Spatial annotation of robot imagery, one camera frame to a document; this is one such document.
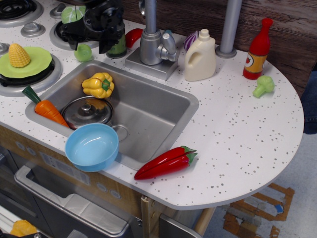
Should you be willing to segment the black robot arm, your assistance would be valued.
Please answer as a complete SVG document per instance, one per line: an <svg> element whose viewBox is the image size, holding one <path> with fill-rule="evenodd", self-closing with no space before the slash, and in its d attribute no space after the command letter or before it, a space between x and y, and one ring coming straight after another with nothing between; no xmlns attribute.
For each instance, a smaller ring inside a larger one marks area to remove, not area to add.
<svg viewBox="0 0 317 238"><path fill-rule="evenodd" d="M84 5L84 16L71 23L62 24L57 34L72 50L86 40L99 43L99 53L105 54L123 35L123 5L119 0L64 0L70 5Z"/></svg>

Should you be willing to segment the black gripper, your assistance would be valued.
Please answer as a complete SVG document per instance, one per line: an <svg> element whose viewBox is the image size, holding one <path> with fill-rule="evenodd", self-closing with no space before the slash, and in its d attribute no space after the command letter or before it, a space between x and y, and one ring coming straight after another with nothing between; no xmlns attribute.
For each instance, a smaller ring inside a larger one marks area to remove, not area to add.
<svg viewBox="0 0 317 238"><path fill-rule="evenodd" d="M76 21L62 24L58 29L58 35L72 50L77 50L81 42L96 41L99 43L99 53L104 54L119 42L122 33L118 31L118 26L93 30L83 21Z"/></svg>

